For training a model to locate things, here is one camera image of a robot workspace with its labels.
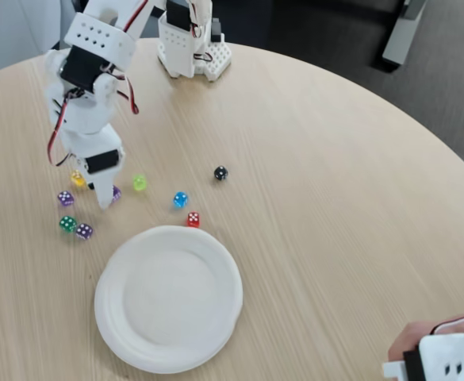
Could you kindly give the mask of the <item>person's hand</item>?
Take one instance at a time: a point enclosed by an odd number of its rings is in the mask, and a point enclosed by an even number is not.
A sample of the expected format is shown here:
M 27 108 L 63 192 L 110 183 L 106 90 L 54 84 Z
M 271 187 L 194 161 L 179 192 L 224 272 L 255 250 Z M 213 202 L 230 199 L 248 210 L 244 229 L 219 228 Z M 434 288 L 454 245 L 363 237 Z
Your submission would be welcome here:
M 404 352 L 413 350 L 419 344 L 421 338 L 427 336 L 435 326 L 461 317 L 462 315 L 458 315 L 456 317 L 450 317 L 447 320 L 442 321 L 409 322 L 391 344 L 387 352 L 388 361 L 403 360 Z

